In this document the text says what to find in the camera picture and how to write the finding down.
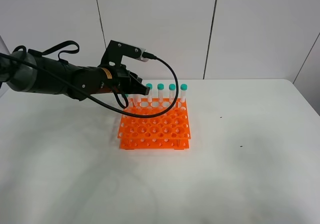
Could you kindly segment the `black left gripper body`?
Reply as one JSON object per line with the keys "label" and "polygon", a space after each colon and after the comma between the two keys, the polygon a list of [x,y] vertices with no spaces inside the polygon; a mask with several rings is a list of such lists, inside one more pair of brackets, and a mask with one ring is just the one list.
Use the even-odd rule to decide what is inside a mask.
{"label": "black left gripper body", "polygon": [[112,89],[117,94],[133,94],[136,90],[136,76],[129,71],[126,65],[121,64],[119,67],[115,65],[103,65],[97,67],[100,74],[99,89],[97,94],[111,93]]}

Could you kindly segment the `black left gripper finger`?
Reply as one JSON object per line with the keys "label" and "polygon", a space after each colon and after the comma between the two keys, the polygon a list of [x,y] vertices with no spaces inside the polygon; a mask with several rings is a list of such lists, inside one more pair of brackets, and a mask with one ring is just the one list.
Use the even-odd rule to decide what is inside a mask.
{"label": "black left gripper finger", "polygon": [[124,85],[125,94],[140,94],[146,96],[150,92],[150,87],[143,85],[142,78],[133,72],[128,72],[128,79]]}

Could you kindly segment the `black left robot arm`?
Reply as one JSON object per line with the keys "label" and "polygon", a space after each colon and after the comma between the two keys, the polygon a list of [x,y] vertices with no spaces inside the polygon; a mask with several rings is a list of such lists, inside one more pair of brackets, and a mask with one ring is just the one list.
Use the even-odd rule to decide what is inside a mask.
{"label": "black left robot arm", "polygon": [[10,55],[1,57],[0,81],[17,92],[66,95],[79,101],[92,94],[149,94],[150,88],[142,84],[142,79],[122,64],[123,57],[143,60],[144,49],[111,40],[97,67],[76,66],[62,58],[47,57],[54,52],[76,54],[79,48],[65,49],[76,44],[65,41],[43,52],[18,46]]}

